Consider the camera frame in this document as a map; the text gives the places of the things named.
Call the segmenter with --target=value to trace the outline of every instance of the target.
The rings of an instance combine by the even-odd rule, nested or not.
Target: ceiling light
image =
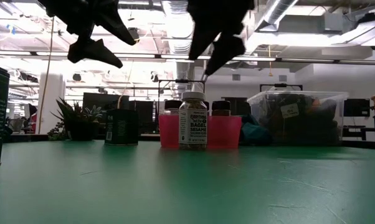
[[[375,60],[340,60],[339,62],[352,65],[375,65]]]
[[[169,59],[189,59],[187,55],[161,55],[161,58],[169,58]]]
[[[167,59],[167,62],[181,62],[181,63],[194,63],[193,60],[186,60],[186,59]]]
[[[115,54],[119,58],[155,58],[153,54]]]
[[[30,55],[30,52],[0,50],[0,55]]]
[[[270,57],[234,57],[232,60],[244,61],[244,62],[274,62],[275,58]]]
[[[138,1],[136,1],[136,2],[130,2],[130,1],[119,1],[118,2],[119,4],[128,4],[128,5],[130,5],[130,4],[132,4],[132,5],[142,5],[142,6],[148,6],[149,5],[149,2],[138,2]]]
[[[282,58],[282,62],[333,63],[332,59]]]
[[[39,56],[49,56],[49,54],[51,54],[52,56],[67,56],[67,52],[37,52],[37,55]]]
[[[211,56],[208,56],[208,55],[202,55],[198,57],[198,59],[202,59],[202,60],[209,60],[210,58]]]

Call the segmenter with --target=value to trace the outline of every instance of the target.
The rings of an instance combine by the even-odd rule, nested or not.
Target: table surface
[[[375,150],[5,144],[2,223],[375,224]]]

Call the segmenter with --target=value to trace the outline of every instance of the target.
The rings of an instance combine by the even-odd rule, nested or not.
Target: green plant
[[[67,133],[65,132],[64,122],[58,122],[56,126],[48,132],[50,141],[63,141],[68,139]]]
[[[68,121],[79,121],[79,122],[97,122],[98,118],[102,117],[100,113],[101,107],[93,106],[92,110],[83,108],[78,104],[74,103],[74,108],[69,105],[64,99],[56,100],[60,111],[57,110],[59,115],[53,114],[56,118],[59,118],[61,121],[67,123]]]

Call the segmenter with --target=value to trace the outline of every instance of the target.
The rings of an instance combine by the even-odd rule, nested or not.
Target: green table
[[[2,223],[375,224],[375,150],[5,144]]]

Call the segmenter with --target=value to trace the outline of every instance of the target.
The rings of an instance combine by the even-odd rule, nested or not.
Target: black jar lid
[[[167,100],[165,101],[165,109],[171,109],[176,108],[179,109],[179,107],[182,105],[182,101],[180,100]]]
[[[230,110],[229,101],[214,101],[212,102],[212,110]]]
[[[209,110],[210,110],[210,103],[208,103],[207,101],[205,101],[204,104],[205,104],[206,107],[207,107],[207,111],[209,111]]]

